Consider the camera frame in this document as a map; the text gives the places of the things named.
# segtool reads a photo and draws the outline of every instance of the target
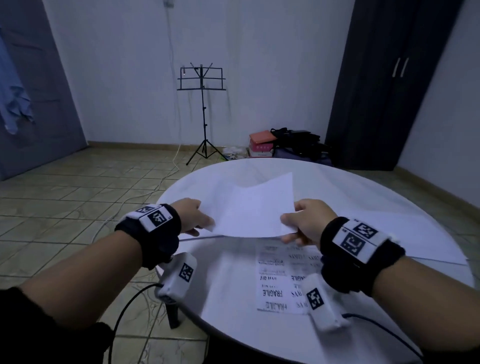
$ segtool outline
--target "black music stand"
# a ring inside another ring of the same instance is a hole
[[[212,67],[213,63],[211,63],[210,66],[208,66],[207,70],[204,73],[204,66],[202,64],[200,65],[200,67],[195,67],[192,63],[190,63],[190,64],[192,65],[191,67],[180,67],[180,78],[177,78],[177,80],[180,80],[180,88],[177,88],[177,91],[184,91],[184,90],[201,90],[202,91],[202,112],[204,114],[204,141],[202,141],[200,143],[197,150],[195,150],[195,153],[192,154],[192,156],[190,157],[190,159],[187,162],[187,165],[190,163],[190,161],[192,160],[192,158],[195,154],[199,154],[203,158],[208,159],[212,154],[218,152],[218,154],[220,154],[226,160],[227,158],[225,158],[225,156],[212,143],[210,143],[210,141],[207,139],[207,131],[206,131],[207,124],[205,123],[205,109],[206,109],[206,107],[205,107],[205,104],[204,104],[204,90],[226,91],[226,89],[223,88],[223,80],[225,80],[225,78],[223,78],[223,68]],[[182,77],[182,74],[185,74],[185,70],[190,70],[190,69],[193,69],[197,73],[198,77]],[[210,69],[220,70],[221,76],[220,77],[205,77],[208,70],[210,70]],[[182,80],[195,80],[195,79],[200,80],[200,87],[198,87],[198,88],[182,88],[182,84],[181,84]],[[204,86],[204,79],[221,80],[222,81],[222,88],[205,87]],[[212,154],[210,154],[210,155],[207,154],[207,143],[210,144],[213,149],[215,149],[215,151],[212,152]]]

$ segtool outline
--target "white wall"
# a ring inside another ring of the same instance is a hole
[[[43,2],[87,140],[203,139],[200,91],[175,91],[162,0]],[[174,77],[213,62],[228,79],[227,92],[206,93],[214,143],[247,145],[248,134],[284,126],[324,140],[354,0],[174,3]]]
[[[480,1],[466,0],[398,163],[480,207]]]

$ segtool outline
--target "tabletop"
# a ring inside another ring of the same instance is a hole
[[[293,173],[295,200],[324,200],[336,212],[345,209],[430,216],[390,189],[356,174],[315,163],[290,159],[254,158],[218,163],[188,174],[168,188],[158,203],[190,197],[202,200],[213,175],[230,177],[240,186],[253,186]],[[300,363],[407,363],[417,357],[396,339],[368,322],[352,322],[348,330],[318,333],[308,315],[284,315],[256,310],[255,247],[278,239],[214,237],[182,241],[178,253],[188,251],[198,261],[184,302],[207,327],[261,352]],[[468,265],[418,261],[469,286]],[[345,296],[349,312],[368,316],[404,339],[386,313],[363,293]]]

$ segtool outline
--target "person's left hand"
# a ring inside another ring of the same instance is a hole
[[[200,212],[200,201],[192,198],[183,198],[170,204],[180,216],[181,220],[181,233],[184,232],[191,236],[198,236],[200,233],[195,229],[202,229],[206,226],[215,224],[215,221]]]

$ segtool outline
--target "forearm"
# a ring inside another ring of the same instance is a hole
[[[101,317],[141,266],[140,244],[116,231],[20,288],[61,326],[86,328]]]
[[[380,272],[372,296],[417,345],[466,351],[480,345],[480,294],[403,257]]]

